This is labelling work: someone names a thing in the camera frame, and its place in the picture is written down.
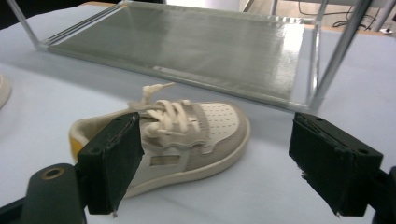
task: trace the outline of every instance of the shoe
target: shoe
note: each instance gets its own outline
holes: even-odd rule
[[[5,77],[0,75],[0,108],[6,103],[11,94],[11,85]]]
[[[158,187],[215,175],[234,164],[246,149],[250,125],[245,114],[229,103],[192,103],[189,100],[149,102],[166,85],[143,88],[141,103],[101,117],[76,121],[69,132],[74,158],[114,118],[140,114],[145,155],[125,198]]]

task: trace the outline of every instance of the metal frame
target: metal frame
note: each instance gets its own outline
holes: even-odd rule
[[[98,21],[99,19],[103,18],[104,16],[109,15],[111,12],[116,11],[117,9],[120,9],[123,4],[128,4],[127,1],[120,2],[116,4],[113,7],[110,7],[90,18],[88,18],[85,21],[82,21],[69,29],[64,30],[63,32],[60,32],[57,35],[54,35],[46,40],[39,41],[29,26],[26,18],[23,16],[23,13],[21,12],[21,9],[18,7],[17,3],[15,0],[7,0],[9,5],[11,6],[12,10],[16,14],[18,20],[21,22],[23,28],[26,30],[28,35],[30,36],[32,42],[34,43],[35,47],[38,49],[46,49],[47,46],[61,40],[62,38],[73,34],[75,31],[78,31],[79,29],[92,24],[95,21]],[[320,33],[321,33],[321,21],[325,13],[326,6],[329,3],[329,0],[323,0],[318,15],[315,20],[315,25],[314,25],[314,30],[313,30],[313,41],[311,45],[311,64],[309,67],[309,83],[308,83],[308,94],[305,99],[305,102],[303,103],[296,103],[293,101],[288,101],[287,105],[284,106],[288,110],[292,111],[305,111],[307,109],[310,110],[318,110],[322,104],[322,101],[330,88],[332,81],[341,65],[341,62],[343,61],[347,50],[350,46],[350,43],[355,36],[359,24],[361,23],[364,15],[367,12],[367,9],[371,5],[373,0],[359,0],[356,8],[359,8],[360,10],[355,10],[352,13],[352,16],[350,18],[350,21],[348,25],[346,26],[345,31],[342,33],[341,38],[339,39],[337,46],[332,54],[331,60],[325,69],[325,72],[323,76],[319,76],[319,54],[320,54]]]

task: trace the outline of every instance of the white shoe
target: white shoe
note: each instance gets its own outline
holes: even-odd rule
[[[11,94],[11,85],[5,77],[0,75],[0,108],[6,103]]]
[[[215,175],[234,164],[245,151],[250,125],[235,105],[188,100],[149,103],[154,92],[172,84],[144,87],[142,103],[129,103],[129,109],[78,120],[71,127],[69,137],[76,158],[111,120],[139,112],[145,155],[125,197]]]

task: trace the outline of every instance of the beige sneaker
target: beige sneaker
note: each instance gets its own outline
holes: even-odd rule
[[[173,83],[144,87],[141,103],[78,120],[71,127],[69,137],[76,158],[79,150],[115,117],[139,112],[145,155],[125,197],[215,175],[234,164],[245,151],[250,126],[239,108],[228,103],[189,100],[149,102],[154,92],[170,85]]]
[[[6,103],[11,94],[11,85],[5,77],[0,75],[0,108]]]

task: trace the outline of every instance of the shoelace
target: shoelace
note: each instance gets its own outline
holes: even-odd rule
[[[143,88],[143,99],[142,103],[148,105],[149,100],[155,92],[163,89],[164,87],[172,86],[174,83],[168,84],[157,84],[153,86],[145,86]],[[148,110],[147,113],[158,120],[157,122],[152,122],[148,125],[144,132],[147,137],[156,138],[159,137],[160,134],[169,134],[169,135],[177,135],[184,136],[186,132],[189,130],[189,124],[192,125],[193,129],[196,132],[200,131],[197,120],[189,119],[184,111],[184,108],[181,104],[189,105],[190,101],[184,100],[182,103],[171,103],[166,100],[159,100],[156,102],[156,105],[161,105],[164,108],[163,110]],[[175,132],[175,126],[179,127],[178,132]]]

